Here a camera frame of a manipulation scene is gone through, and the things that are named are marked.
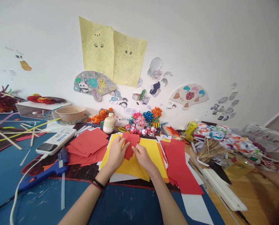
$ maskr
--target white box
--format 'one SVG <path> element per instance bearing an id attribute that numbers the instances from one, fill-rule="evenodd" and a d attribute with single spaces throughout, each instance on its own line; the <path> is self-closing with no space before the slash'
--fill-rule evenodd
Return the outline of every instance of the white box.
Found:
<path id="1" fill-rule="evenodd" d="M 22 117 L 29 117 L 35 119 L 43 119 L 47 113 L 49 113 L 53 109 L 57 109 L 61 106 L 71 106 L 71 103 L 55 103 L 55 104 L 44 104 L 44 103 L 36 103 L 36 102 L 21 102 L 16 103 L 16 107 L 18 112 Z M 45 120 L 54 120 L 59 118 L 60 116 L 58 113 L 53 111 L 49 114 Z"/>

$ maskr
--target table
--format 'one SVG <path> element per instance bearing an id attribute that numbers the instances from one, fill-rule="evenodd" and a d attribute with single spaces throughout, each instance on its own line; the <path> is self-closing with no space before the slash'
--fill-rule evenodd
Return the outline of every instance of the table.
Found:
<path id="1" fill-rule="evenodd" d="M 191 155 L 188 145 L 186 145 L 185 151 Z M 279 205 L 279 190 L 269 180 L 254 172 L 239 179 L 229 179 L 232 182 L 231 190 L 248 208 L 248 211 L 243 212 L 243 214 L 249 223 L 269 225 L 268 216 Z M 218 196 L 210 189 L 209 196 L 224 222 L 228 225 L 236 224 Z M 240 225 L 246 225 L 236 213 L 232 213 Z"/>
<path id="2" fill-rule="evenodd" d="M 11 120 L 32 120 L 20 117 L 11 117 Z M 19 128 L 20 123 L 5 123 L 3 126 Z M 31 162 L 38 154 L 35 148 L 53 136 L 53 133 L 36 137 L 33 147 L 30 140 L 20 141 L 18 144 L 24 148 L 18 150 L 10 146 L 0 152 L 0 205 L 6 202 L 15 192 L 17 184 L 22 177 L 23 166 Z M 29 153 L 24 165 L 20 167 L 22 159 Z M 88 183 L 77 181 L 65 182 L 65 209 L 60 209 L 61 180 L 46 179 L 37 186 L 22 192 L 18 196 L 14 213 L 15 224 L 57 224 L 70 207 L 76 202 L 87 188 Z M 190 219 L 183 205 L 180 193 L 172 193 L 173 198 L 185 215 L 190 225 L 202 223 Z M 209 213 L 215 225 L 224 224 L 214 204 L 207 194 L 203 195 Z M 0 210 L 0 224 L 9 224 L 9 215 L 13 201 Z M 154 190 L 107 185 L 94 208 L 89 224 L 163 224 L 160 206 Z"/>

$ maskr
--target white glue bottle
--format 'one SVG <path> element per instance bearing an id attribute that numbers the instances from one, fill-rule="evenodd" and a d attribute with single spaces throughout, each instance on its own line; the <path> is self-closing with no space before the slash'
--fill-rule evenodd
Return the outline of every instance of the white glue bottle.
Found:
<path id="1" fill-rule="evenodd" d="M 113 132 L 115 124 L 115 118 L 113 118 L 113 113 L 109 113 L 108 117 L 104 120 L 103 131 L 107 134 Z"/>

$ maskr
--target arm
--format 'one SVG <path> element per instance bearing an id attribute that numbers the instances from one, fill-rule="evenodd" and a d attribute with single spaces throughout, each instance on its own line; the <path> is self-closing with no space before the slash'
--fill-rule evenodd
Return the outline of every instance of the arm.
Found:
<path id="1" fill-rule="evenodd" d="M 132 146 L 132 149 L 138 162 L 146 169 L 151 177 L 158 196 L 164 225 L 187 225 L 181 210 L 163 181 L 158 168 L 150 159 L 146 148 L 138 144 L 136 147 Z"/>
<path id="2" fill-rule="evenodd" d="M 125 140 L 125 138 L 120 136 L 114 139 L 110 147 L 108 162 L 96 176 L 96 180 L 103 186 L 106 185 L 109 178 L 124 159 L 126 149 L 130 144 L 128 142 L 123 147 Z M 100 194 L 101 191 L 99 188 L 94 185 L 89 185 L 58 225 L 86 225 Z"/>

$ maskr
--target white wall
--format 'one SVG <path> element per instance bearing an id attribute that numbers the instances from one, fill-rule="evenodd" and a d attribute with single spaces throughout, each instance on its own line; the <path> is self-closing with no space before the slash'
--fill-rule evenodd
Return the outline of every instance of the white wall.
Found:
<path id="1" fill-rule="evenodd" d="M 165 106 L 171 92 L 185 83 L 198 83 L 209 100 L 183 111 L 164 110 L 161 121 L 183 128 L 194 118 L 243 128 L 249 122 L 265 124 L 279 111 L 279 1 L 276 0 L 3 0 L 0 1 L 0 86 L 10 84 L 19 96 L 33 93 L 63 97 L 89 108 L 113 107 L 127 116 L 109 95 L 95 102 L 73 90 L 73 81 L 83 70 L 78 16 L 110 25 L 126 35 L 147 40 L 141 78 L 149 91 L 155 83 L 147 76 L 154 57 L 164 60 L 163 70 L 172 71 L 168 85 L 149 104 Z M 24 54 L 33 68 L 24 71 L 10 47 Z M 16 71 L 12 77 L 9 70 Z M 238 83 L 237 113 L 225 122 L 211 114 L 210 107 L 232 92 Z M 142 88 L 117 85 L 128 106 L 133 93 Z"/>

